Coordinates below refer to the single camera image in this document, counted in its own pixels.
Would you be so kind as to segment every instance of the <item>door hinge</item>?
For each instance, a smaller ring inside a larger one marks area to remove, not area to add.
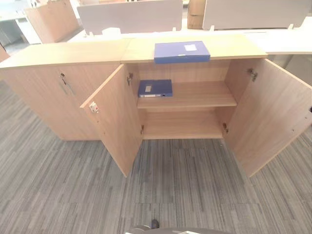
[[[226,123],[223,123],[222,126],[223,126],[224,131],[225,131],[226,133],[228,133],[228,132],[229,132],[229,129],[228,129],[227,124],[226,124]]]
[[[129,73],[129,76],[127,76],[127,82],[129,86],[131,84],[132,79],[133,79],[133,73]]]
[[[258,72],[255,72],[253,68],[249,68],[247,70],[247,73],[250,75],[250,78],[252,79],[252,81],[254,82],[255,79],[257,78],[258,76]]]

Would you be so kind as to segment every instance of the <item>cabinet side panel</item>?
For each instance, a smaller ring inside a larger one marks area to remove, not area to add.
[[[250,74],[247,73],[247,70],[251,68],[254,69],[260,61],[261,59],[258,58],[233,59],[231,61],[224,82],[228,86],[237,103],[239,103],[251,80]],[[235,109],[236,107],[229,106],[217,107],[215,110],[223,134],[225,134],[225,129],[229,125]]]

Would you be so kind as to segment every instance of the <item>wood grain surface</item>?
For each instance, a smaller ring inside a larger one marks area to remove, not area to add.
[[[312,124],[311,86],[267,59],[255,71],[224,136],[248,176]]]
[[[177,107],[236,106],[237,103],[223,81],[172,84],[173,97],[141,97],[139,109]]]
[[[9,55],[7,54],[5,49],[0,45],[0,62],[7,59],[8,57],[9,57]]]
[[[120,62],[131,39],[30,45],[0,63],[0,68]]]
[[[202,40],[215,59],[266,58],[267,54],[244,35],[150,37],[131,40],[123,55],[122,63],[154,61],[155,43]]]
[[[143,136],[126,65],[120,65],[81,105],[122,173],[127,176]],[[95,102],[98,113],[89,105]]]
[[[117,63],[43,66],[0,74],[61,139],[95,140],[98,133],[79,106],[117,67]]]
[[[79,28],[69,0],[48,1],[25,13],[42,43],[58,42]]]
[[[171,79],[177,82],[222,81],[225,79],[231,60],[209,62],[155,64],[138,63],[140,79]]]
[[[222,138],[214,111],[147,112],[144,139]]]

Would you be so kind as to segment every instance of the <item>cabinet door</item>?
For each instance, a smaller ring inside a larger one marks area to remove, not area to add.
[[[120,65],[81,105],[125,176],[131,170],[142,142],[136,98],[127,76],[126,66]],[[98,113],[90,109],[93,102]]]
[[[99,139],[93,124],[79,108],[80,103],[64,86],[58,67],[2,70],[1,76],[59,138]]]
[[[267,59],[254,71],[256,80],[248,83],[224,134],[248,176],[312,123],[311,86]]]

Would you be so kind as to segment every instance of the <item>gray carpet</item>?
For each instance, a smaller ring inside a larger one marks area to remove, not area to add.
[[[312,233],[312,129],[250,180],[222,140],[147,140],[124,178],[100,141],[59,140],[0,82],[0,233],[133,225]]]

